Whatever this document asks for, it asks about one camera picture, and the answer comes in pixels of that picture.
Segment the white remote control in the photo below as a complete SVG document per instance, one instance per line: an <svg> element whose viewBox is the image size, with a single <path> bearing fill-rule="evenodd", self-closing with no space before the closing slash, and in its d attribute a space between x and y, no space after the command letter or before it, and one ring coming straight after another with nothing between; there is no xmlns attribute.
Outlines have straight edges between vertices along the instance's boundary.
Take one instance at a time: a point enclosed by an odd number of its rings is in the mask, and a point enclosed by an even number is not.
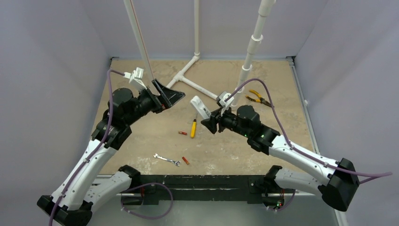
<svg viewBox="0 0 399 226"><path fill-rule="evenodd" d="M194 96L190 100L190 104L203 119L210 118L211 112L209 111L209 109L205 106L203 101L198 96Z"/></svg>

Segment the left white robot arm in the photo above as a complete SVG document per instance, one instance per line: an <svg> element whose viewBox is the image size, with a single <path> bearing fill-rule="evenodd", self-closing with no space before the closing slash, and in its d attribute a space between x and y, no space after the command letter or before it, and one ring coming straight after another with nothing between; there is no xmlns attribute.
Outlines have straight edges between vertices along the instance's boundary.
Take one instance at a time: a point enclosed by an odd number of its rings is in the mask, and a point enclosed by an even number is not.
<svg viewBox="0 0 399 226"><path fill-rule="evenodd" d="M51 222L63 226L85 226L94 212L112 196L140 188L140 173L122 166L108 181L93 188L92 183L103 166L131 135L131 125L147 113L160 113L184 98L185 93L169 89L158 80L152 81L158 94L144 85L138 96L128 88L113 91L108 110L92 133L84 154L67 179L51 194L43 195L37 206L47 213Z"/></svg>

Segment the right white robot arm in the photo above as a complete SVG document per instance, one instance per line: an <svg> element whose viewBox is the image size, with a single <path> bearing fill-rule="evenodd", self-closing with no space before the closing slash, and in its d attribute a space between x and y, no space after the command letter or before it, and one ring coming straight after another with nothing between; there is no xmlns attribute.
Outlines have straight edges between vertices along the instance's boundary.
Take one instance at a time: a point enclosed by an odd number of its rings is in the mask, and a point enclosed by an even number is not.
<svg viewBox="0 0 399 226"><path fill-rule="evenodd" d="M212 112L200 107L197 112L203 118L201 124L212 134L228 129L246 137L248 145L255 151L287 161L304 171L295 176L280 169L266 176L264 185L267 190L301 190L321 197L335 210L348 210L360 185L350 160L330 159L286 140L277 130L262 124L260 115L250 105L239 107L236 113L221 107Z"/></svg>

